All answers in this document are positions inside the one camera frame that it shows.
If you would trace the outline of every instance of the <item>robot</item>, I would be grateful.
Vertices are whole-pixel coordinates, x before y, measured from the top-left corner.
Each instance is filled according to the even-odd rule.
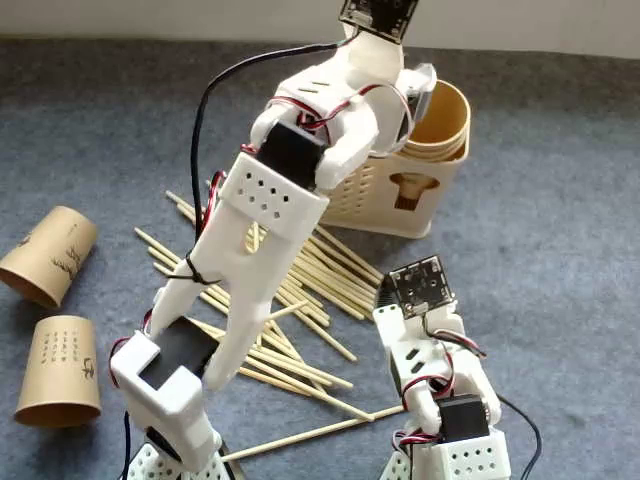
[[[500,400],[465,335],[438,256],[385,278],[374,310],[396,389],[410,420],[394,432],[381,480],[505,480],[511,476]]]
[[[331,59],[284,80],[256,119],[251,142],[238,154],[194,248],[158,291],[146,327],[111,359],[128,412],[149,442],[138,454],[142,457],[127,464],[124,475],[142,478],[135,475],[146,457],[145,465],[162,465],[165,479],[181,474],[183,479],[210,478],[212,472],[218,472],[213,478],[239,478],[220,463],[222,440],[205,413],[203,385],[215,392],[241,366],[282,278],[329,203],[327,192],[369,155],[386,156],[401,149],[424,116],[436,73],[431,65],[405,69],[401,46],[416,5],[417,0],[347,0],[340,17],[347,40]],[[244,239],[254,221],[268,234],[259,251],[249,254]],[[218,343],[184,315],[206,285],[222,279],[232,302],[227,333]],[[438,372],[443,379],[452,373],[440,344],[424,337],[442,328],[464,333],[453,305],[414,309],[406,319],[403,309],[393,305],[375,312],[400,388],[424,375],[422,370],[413,372],[407,348],[418,351],[416,358],[425,371]],[[418,328],[421,322],[426,329]],[[477,358],[464,349],[448,352],[445,358],[456,366],[455,393],[476,394],[480,406],[476,402],[474,408],[482,407],[489,424],[495,424],[499,402]],[[453,410],[435,403],[433,389],[423,382],[403,392],[414,414],[406,429],[419,428],[424,438],[456,423],[455,418],[440,418],[441,412]],[[493,427],[484,433],[486,445],[492,445],[486,448],[506,458],[502,434]],[[446,445],[453,448],[456,442]],[[411,478],[455,478],[444,470],[432,471],[437,464],[432,457],[444,455],[441,450],[449,447],[412,447]],[[398,452],[392,462],[398,455],[404,453]],[[507,478],[507,470],[500,470],[502,476],[473,478]]]

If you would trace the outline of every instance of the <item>gray carpet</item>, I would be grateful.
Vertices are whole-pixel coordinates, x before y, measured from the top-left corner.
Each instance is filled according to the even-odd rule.
[[[97,329],[102,416],[90,427],[31,429],[12,419],[34,324],[49,313],[0,286],[3,479],[111,479],[123,459],[124,403],[110,386],[111,342],[137,327],[163,284],[140,226],[185,252],[192,231],[163,198],[189,195],[194,109],[211,74],[269,48],[251,44],[0,42],[0,250],[65,204],[100,227],[62,312]],[[474,110],[472,158],[431,235],[408,241],[336,230],[381,269],[439,253],[470,334],[490,352],[495,388],[539,423],[532,478],[637,478],[640,460],[640,62],[551,54],[409,50],[431,61]],[[202,171],[228,168],[279,79],[312,59],[255,67],[210,105]],[[195,316],[220,324],[208,307]],[[332,333],[350,365],[295,318],[283,327],[309,362],[351,379],[340,398],[397,403],[371,324],[338,311]],[[340,421],[340,411],[245,378],[209,397],[233,450]],[[242,461],[250,479],[374,480],[396,416]],[[514,470],[533,451],[506,412]],[[134,445],[141,440],[135,435]]]

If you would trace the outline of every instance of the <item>paper cup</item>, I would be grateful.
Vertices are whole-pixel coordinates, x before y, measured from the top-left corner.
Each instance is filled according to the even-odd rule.
[[[424,119],[416,125],[403,152],[428,162],[458,158],[471,123],[471,107],[463,93],[438,80]]]
[[[36,325],[16,408],[17,422],[72,427],[100,415],[93,325],[61,315]]]
[[[0,280],[43,307],[60,307],[96,235],[84,216],[55,207],[2,259]]]

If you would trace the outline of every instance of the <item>wooden stick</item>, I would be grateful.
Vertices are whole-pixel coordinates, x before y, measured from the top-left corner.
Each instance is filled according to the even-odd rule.
[[[347,305],[345,302],[343,302],[338,297],[336,297],[331,292],[329,292],[326,288],[322,287],[322,285],[319,285],[318,282],[313,280],[303,270],[300,270],[300,269],[294,267],[293,270],[291,270],[290,273],[294,278],[297,278],[298,280],[300,280],[307,287],[309,287],[313,291],[319,293],[324,298],[326,298],[331,303],[335,304],[337,307],[339,307],[342,310],[344,310],[345,312],[347,312],[352,317],[355,317],[355,318],[357,318],[359,320],[363,320],[364,319],[364,315],[362,315],[362,313],[360,313],[358,310],[355,310],[351,306]]]
[[[359,295],[355,290],[350,288],[350,285],[343,282],[340,276],[333,276],[327,272],[320,270],[313,263],[306,261],[304,258],[296,258],[294,265],[300,268],[300,270],[306,272],[310,277],[313,277],[319,284],[324,284],[331,290],[338,293],[337,298],[344,297],[351,300],[356,305],[360,305],[364,309],[372,307],[371,300]]]
[[[375,420],[380,420],[381,418],[388,417],[389,415],[395,415],[401,413],[402,411],[404,411],[404,408],[402,406],[397,406],[387,408],[385,410],[380,410],[373,413],[372,416]],[[239,452],[230,453],[229,455],[225,455],[224,457],[222,457],[222,461],[230,462],[232,460],[238,460],[240,458],[249,457],[251,455],[257,455],[269,450],[275,450],[276,448],[286,447],[287,445],[292,445],[304,440],[309,440],[310,438],[316,438],[322,435],[327,435],[328,433],[333,433],[339,430],[355,427],[357,425],[362,425],[363,423],[365,423],[365,420],[357,418],[354,418],[352,420],[345,420],[344,422],[334,423],[333,425],[327,425],[326,427],[316,428],[314,430],[309,430],[308,432],[291,435],[290,437],[282,438],[280,440],[275,440],[263,445],[240,450]]]
[[[201,322],[200,320],[196,320],[195,318],[189,318],[189,321],[191,321],[191,323],[193,323],[194,325],[197,325],[198,328],[200,328],[202,331],[204,331],[205,333],[211,335],[213,338],[215,338],[216,340],[220,340],[222,337],[224,337],[225,335],[225,331],[221,330],[213,325],[209,325],[208,323],[204,323]],[[318,382],[321,385],[326,385],[328,387],[330,387],[333,382],[331,382],[331,380],[328,380],[327,378],[317,375],[314,372],[311,372],[309,370],[305,370],[302,367],[299,367],[298,365],[294,365],[292,363],[287,363],[284,360],[279,360],[277,358],[275,358],[274,356],[269,356],[265,353],[263,353],[261,351],[260,346],[257,346],[255,348],[251,348],[249,349],[249,355],[251,355],[252,357],[255,357],[259,360],[264,360],[268,363],[271,363],[277,367],[283,368],[285,370],[289,370],[292,373],[295,373],[296,375],[300,375],[301,377],[305,377],[308,378],[309,380]]]
[[[192,225],[196,224],[196,214],[193,213],[193,208],[189,210],[181,203],[176,204],[176,208],[180,211],[180,213],[182,213],[182,215],[184,215],[188,220],[191,221]]]
[[[321,385],[325,385],[327,387],[330,387],[331,385],[333,385],[331,381],[327,380],[324,377],[321,377],[320,375],[316,375],[315,373],[309,370],[305,370],[304,368],[298,367],[293,363],[288,363],[284,360],[280,360],[278,358],[265,355],[260,351],[259,348],[257,349],[252,348],[249,351],[249,355],[251,355],[254,358],[257,358],[258,360],[263,360],[267,363],[271,363],[276,367],[280,367],[284,370],[289,370],[291,373],[295,373],[296,375],[300,375],[301,377],[305,377],[305,378],[308,378],[309,380],[313,380],[314,382],[318,382]]]
[[[258,248],[260,248],[260,229],[258,227],[258,223],[257,222],[253,222],[252,224],[252,231],[253,231],[253,251],[256,252],[258,251]]]
[[[347,278],[345,275],[342,275],[339,272],[336,272],[330,269],[329,267],[327,267],[325,263],[321,262],[316,257],[309,255],[307,251],[300,252],[298,254],[298,258],[302,261],[311,263],[314,267],[320,269],[322,272],[326,273],[327,275],[335,278],[338,282],[344,284],[346,287],[352,290],[359,297],[369,300],[370,303],[373,303],[375,301],[376,294],[373,291],[368,290],[364,287],[361,287],[357,283],[353,282],[351,279]]]
[[[334,246],[338,247],[339,250],[345,253],[354,262],[356,262],[362,268],[369,271],[373,276],[377,277],[380,282],[382,281],[382,279],[384,278],[384,275],[380,273],[378,270],[376,270],[375,268],[373,268],[371,264],[368,263],[365,259],[363,259],[360,255],[358,255],[356,252],[351,250],[349,247],[347,247],[344,243],[342,243],[336,237],[331,235],[327,230],[322,228],[320,225],[316,225],[316,231],[320,235],[322,235],[326,240],[329,240],[329,242],[332,243]]]
[[[298,395],[304,395],[305,397],[311,396],[307,392],[303,392],[302,390],[294,387],[293,385],[289,385],[288,383],[283,382],[282,380],[278,380],[277,378],[270,377],[269,375],[265,375],[264,373],[255,372],[250,368],[240,367],[238,369],[238,373],[246,377],[251,377],[261,382],[268,383],[269,385],[273,385],[274,387],[278,387],[292,393],[297,393]]]
[[[356,408],[352,405],[349,405],[348,403],[343,402],[342,400],[338,400],[335,397],[332,397],[331,395],[328,395],[326,393],[320,392],[318,390],[316,390],[313,387],[310,387],[309,385],[306,385],[304,383],[302,383],[299,380],[296,380],[295,378],[292,378],[278,370],[276,370],[275,368],[269,367],[268,365],[265,364],[261,364],[261,362],[258,362],[257,360],[249,357],[247,358],[247,363],[259,370],[262,370],[265,373],[268,373],[269,375],[278,378],[282,381],[285,381],[291,385],[293,385],[294,387],[299,388],[300,390],[302,390],[303,392],[307,392],[309,393],[312,397],[315,397],[319,400],[324,400],[325,402],[341,408],[349,413],[351,413],[352,415],[355,415],[359,418],[364,419],[365,421],[368,422],[372,422],[374,420],[373,415],[371,415],[370,413],[364,412],[362,410],[360,410],[359,408]]]
[[[309,304],[306,306],[306,308],[302,309],[302,313],[313,312],[313,313],[311,313],[311,315],[314,318],[317,318],[320,323],[322,323],[326,327],[331,325],[331,317],[329,317],[327,312],[322,310],[322,308],[318,307],[315,303],[311,302],[311,299],[313,298],[311,295],[309,295],[307,292],[302,290],[302,288],[296,287],[293,283],[290,283],[286,279],[282,281],[282,285],[281,286],[284,288],[284,290],[290,292],[296,298],[304,299],[304,300],[307,300],[309,302]]]
[[[317,257],[318,260],[321,260],[323,263],[327,264],[327,266],[331,267],[333,270],[340,272],[342,275],[347,277],[352,282],[360,285],[365,290],[369,290],[374,295],[376,294],[377,290],[374,287],[372,287],[370,284],[362,280],[360,277],[354,274],[351,270],[346,269],[345,267],[340,265],[338,262],[330,258],[322,250],[316,247],[313,243],[309,241],[305,242],[303,246],[303,250],[306,250],[307,252],[309,252],[310,256]]]
[[[320,300],[318,300],[316,297],[314,297],[313,295],[305,292],[302,289],[302,282],[299,280],[296,280],[295,278],[293,278],[291,276],[291,274],[287,273],[287,276],[284,278],[283,282],[287,282],[291,285],[294,286],[294,290],[296,290],[298,293],[300,293],[300,295],[302,295],[304,298],[306,298],[307,300],[309,300],[309,302],[311,302],[312,304],[314,304],[316,307],[318,307],[318,309],[322,312],[324,305],[322,304],[322,302]]]
[[[271,320],[269,321],[269,324],[271,325],[273,331],[282,339],[283,342],[285,342],[287,344],[287,346],[291,349],[291,352],[294,354],[294,357],[287,357],[285,355],[282,355],[282,358],[285,358],[287,360],[290,361],[296,361],[296,365],[304,365],[305,367],[307,366],[304,363],[304,360],[302,359],[302,356],[298,353],[298,351],[296,350],[296,348],[293,346],[293,343],[291,343],[291,341],[287,338],[287,336],[284,334],[284,332],[282,331],[282,329],[280,328],[280,326],[278,325],[278,323],[275,320]],[[325,392],[326,390],[324,389],[324,386],[322,385],[322,383],[320,382],[316,382],[315,380],[311,380],[311,385],[313,385],[317,390],[320,390],[321,392]]]
[[[293,294],[290,290],[287,290],[286,288],[282,288],[282,287],[278,289],[278,292],[276,293],[276,298],[280,302],[283,302],[282,298],[280,297],[286,300],[286,303],[285,303],[286,305],[290,305],[300,301],[300,298],[297,295]],[[314,320],[316,320],[320,325],[322,325],[325,328],[327,328],[330,325],[329,320],[327,320],[324,316],[319,315],[315,310],[312,310],[310,307],[305,307],[301,309],[301,311],[305,315],[309,315],[313,317]]]
[[[349,268],[351,268],[354,272],[357,272],[358,275],[362,276],[362,278],[364,278],[364,279],[368,280],[369,282],[371,282],[372,285],[379,285],[380,284],[381,279],[378,279],[378,277],[376,277],[375,275],[371,274],[370,272],[368,272],[367,270],[362,268],[360,265],[355,263],[353,260],[350,260],[349,258],[345,257],[340,252],[338,252],[337,250],[332,248],[330,245],[328,245],[328,244],[324,243],[323,241],[317,239],[313,235],[311,235],[309,237],[309,241],[311,243],[313,243],[316,247],[318,247],[320,250],[323,250],[326,254],[331,255],[336,260],[339,260],[344,265],[346,265]]]
[[[160,242],[158,242],[155,238],[153,238],[151,235],[149,235],[148,233],[143,232],[141,229],[139,229],[138,227],[133,229],[140,238],[142,238],[145,242],[147,242],[149,245],[151,245],[153,248],[155,248],[156,250],[158,250],[160,253],[162,253],[163,255],[169,257],[171,260],[173,260],[175,263],[178,263],[180,261],[180,258],[173,253],[171,250],[169,250],[167,247],[165,247],[164,245],[162,245]]]
[[[297,281],[295,278],[290,277],[289,274],[287,274],[287,276],[284,278],[284,280],[288,280],[289,282],[293,283],[296,287],[302,287],[302,283]]]
[[[344,345],[342,345],[335,338],[333,338],[331,335],[329,335],[325,330],[323,330],[320,326],[318,326],[318,324],[316,322],[314,322],[312,319],[310,319],[307,315],[305,315],[304,313],[300,312],[299,310],[294,312],[294,315],[296,317],[298,317],[300,320],[302,320],[302,322],[307,327],[309,327],[311,330],[313,330],[315,333],[317,333],[318,336],[320,336],[320,338],[322,338],[325,342],[327,342],[329,345],[331,345],[333,348],[335,348],[338,352],[340,352],[345,358],[347,358],[348,360],[350,360],[352,362],[357,362],[358,361],[358,357],[356,357],[353,353],[351,353],[349,350],[347,350],[347,348],[345,348]]]
[[[167,197],[169,197],[171,200],[173,200],[176,203],[176,205],[182,205],[187,210],[191,210],[191,213],[194,214],[194,216],[195,216],[195,208],[193,208],[193,206],[189,202],[187,202],[183,198],[179,197],[178,195],[173,193],[171,190],[165,190],[164,193],[165,193],[165,195]]]
[[[332,375],[328,372],[325,372],[324,370],[320,370],[319,368],[316,367],[312,367],[311,365],[307,365],[306,363],[303,363],[299,360],[293,360],[292,358],[287,357],[286,355],[282,355],[281,353],[278,353],[276,351],[273,351],[269,348],[266,347],[261,347],[259,348],[260,352],[264,353],[265,355],[268,355],[270,357],[274,357],[277,358],[279,360],[282,360],[283,362],[288,362],[288,363],[292,363],[296,366],[299,366],[300,368],[302,368],[303,370],[308,370],[309,372],[315,373],[316,375],[319,375],[321,377],[326,378],[327,380],[329,380],[331,383],[334,383],[336,385],[340,385],[342,387],[345,388],[353,388],[353,383],[337,377],[335,375]]]

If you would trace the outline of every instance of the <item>stacked paper cups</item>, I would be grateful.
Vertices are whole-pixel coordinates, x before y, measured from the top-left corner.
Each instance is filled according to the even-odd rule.
[[[369,158],[331,192],[322,222],[410,238],[425,236],[440,200],[469,152],[471,108],[438,80],[425,118],[402,151]]]

